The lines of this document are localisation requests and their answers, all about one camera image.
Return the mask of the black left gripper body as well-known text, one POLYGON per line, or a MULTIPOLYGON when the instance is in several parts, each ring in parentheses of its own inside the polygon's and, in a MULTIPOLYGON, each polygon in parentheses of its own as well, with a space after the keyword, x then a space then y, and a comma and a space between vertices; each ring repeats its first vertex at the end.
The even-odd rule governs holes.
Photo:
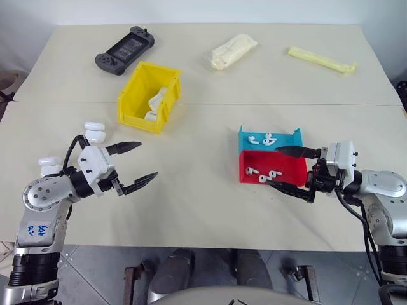
POLYGON ((114 189, 118 196, 124 195, 124 190, 117 173, 111 173, 108 177, 100 179, 100 190, 104 193, 110 189, 114 189))

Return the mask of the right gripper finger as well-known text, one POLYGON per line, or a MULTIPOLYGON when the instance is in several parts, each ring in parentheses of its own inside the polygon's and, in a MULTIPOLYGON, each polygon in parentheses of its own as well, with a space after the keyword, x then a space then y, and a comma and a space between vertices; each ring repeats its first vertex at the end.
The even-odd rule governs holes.
POLYGON ((298 188, 294 184, 278 181, 269 181, 268 185, 288 196, 305 200, 307 203, 314 202, 315 189, 313 189, 312 187, 309 189, 302 189, 298 188))
POLYGON ((311 149, 302 146, 283 146, 275 149, 278 153, 294 158, 319 159, 321 149, 311 149))

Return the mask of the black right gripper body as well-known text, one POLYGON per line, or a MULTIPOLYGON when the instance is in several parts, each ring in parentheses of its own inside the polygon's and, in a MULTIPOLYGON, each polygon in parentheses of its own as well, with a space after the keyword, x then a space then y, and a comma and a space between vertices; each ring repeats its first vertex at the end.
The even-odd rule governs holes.
POLYGON ((343 189, 345 180, 345 170, 339 169, 338 163, 328 158, 328 148, 321 149, 307 148, 304 154, 307 159, 316 159, 316 164, 307 173, 305 187, 310 193, 317 191, 331 193, 338 187, 343 189))

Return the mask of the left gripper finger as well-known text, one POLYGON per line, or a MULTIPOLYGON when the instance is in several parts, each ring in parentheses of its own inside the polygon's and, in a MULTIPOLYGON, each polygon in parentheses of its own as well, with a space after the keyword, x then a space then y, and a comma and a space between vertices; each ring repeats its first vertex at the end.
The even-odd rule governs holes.
POLYGON ((139 189, 143 188, 148 183, 150 183, 157 175, 158 175, 158 172, 147 174, 143 177, 140 177, 140 178, 134 180, 134 183, 129 186, 124 186, 123 184, 119 184, 119 187, 120 187, 119 195, 126 196, 126 195, 129 195, 131 193, 138 191, 139 189))
POLYGON ((109 155, 123 154, 141 146, 141 142, 130 141, 130 142, 119 142, 106 147, 106 151, 109 155))

